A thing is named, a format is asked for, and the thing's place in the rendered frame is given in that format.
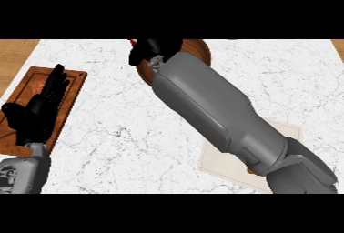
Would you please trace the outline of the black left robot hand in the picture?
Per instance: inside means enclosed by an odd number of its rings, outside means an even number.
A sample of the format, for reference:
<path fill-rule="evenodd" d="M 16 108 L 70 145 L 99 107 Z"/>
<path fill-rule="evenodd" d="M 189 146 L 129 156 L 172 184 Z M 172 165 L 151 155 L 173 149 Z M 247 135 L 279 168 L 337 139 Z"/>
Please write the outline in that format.
<path fill-rule="evenodd" d="M 8 125 L 16 130 L 18 146 L 25 146 L 28 143 L 46 143 L 50 139 L 68 84 L 65 67 L 58 64 L 42 92 L 34 94 L 27 106 L 16 103 L 2 105 Z"/>

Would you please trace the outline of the brown wooden cutting board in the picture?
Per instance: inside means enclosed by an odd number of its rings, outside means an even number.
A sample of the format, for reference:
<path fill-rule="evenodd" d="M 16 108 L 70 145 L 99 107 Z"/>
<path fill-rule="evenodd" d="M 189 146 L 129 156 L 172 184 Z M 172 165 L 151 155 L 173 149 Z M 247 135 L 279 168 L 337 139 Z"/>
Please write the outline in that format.
<path fill-rule="evenodd" d="M 30 67 L 18 86 L 11 93 L 8 102 L 18 103 L 22 106 L 27 105 L 33 97 L 33 89 L 37 88 L 39 83 L 49 77 L 50 72 L 52 69 L 47 67 L 39 67 L 39 66 Z M 67 87 L 65 96 L 59 106 L 52 137 L 46 143 L 49 150 L 53 149 L 55 142 L 59 138 L 59 134 L 68 119 L 68 114 L 74 106 L 74 102 L 78 97 L 80 91 L 83 89 L 84 79 L 87 77 L 87 73 L 84 71 L 67 70 L 65 73 L 68 74 L 70 84 Z M 0 154 L 18 156 L 18 157 L 30 157 L 31 150 L 27 147 L 16 146 L 15 143 L 16 143 L 16 131 L 8 126 L 8 119 L 0 109 Z"/>

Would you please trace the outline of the pale beige placemat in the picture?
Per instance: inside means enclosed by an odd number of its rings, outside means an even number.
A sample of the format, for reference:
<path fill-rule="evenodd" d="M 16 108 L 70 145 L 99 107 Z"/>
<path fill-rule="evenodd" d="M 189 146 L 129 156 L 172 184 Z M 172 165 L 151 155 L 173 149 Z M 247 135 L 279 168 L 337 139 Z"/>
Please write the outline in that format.
<path fill-rule="evenodd" d="M 272 194 L 266 178 L 251 174 L 236 156 L 222 153 L 207 140 L 203 141 L 200 171 L 260 193 Z"/>

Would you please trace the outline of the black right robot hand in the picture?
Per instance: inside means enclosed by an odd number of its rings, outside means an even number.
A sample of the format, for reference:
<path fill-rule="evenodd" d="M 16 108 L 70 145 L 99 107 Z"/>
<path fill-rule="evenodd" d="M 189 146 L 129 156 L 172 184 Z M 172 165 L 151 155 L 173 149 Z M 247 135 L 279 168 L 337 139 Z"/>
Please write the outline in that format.
<path fill-rule="evenodd" d="M 180 51 L 183 45 L 182 38 L 138 39 L 129 54 L 129 64 L 138 66 L 143 60 L 151 61 L 154 57 L 163 56 L 167 62 Z"/>

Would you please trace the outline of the brown wooden bowl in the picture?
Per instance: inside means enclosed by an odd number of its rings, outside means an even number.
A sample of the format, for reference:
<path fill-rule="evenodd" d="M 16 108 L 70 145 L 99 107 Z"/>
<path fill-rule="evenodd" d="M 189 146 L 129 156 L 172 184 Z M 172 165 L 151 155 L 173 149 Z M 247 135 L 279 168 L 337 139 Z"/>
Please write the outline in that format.
<path fill-rule="evenodd" d="M 201 61 L 207 64 L 211 65 L 211 52 L 208 45 L 201 39 L 185 39 L 183 40 L 183 45 L 182 45 L 182 52 L 189 52 L 194 56 L 197 56 Z M 140 64 L 136 66 L 138 68 L 138 73 L 142 77 L 143 82 L 148 85 L 152 85 L 154 82 L 154 73 L 151 70 L 151 66 L 148 65 L 148 61 L 143 60 Z"/>

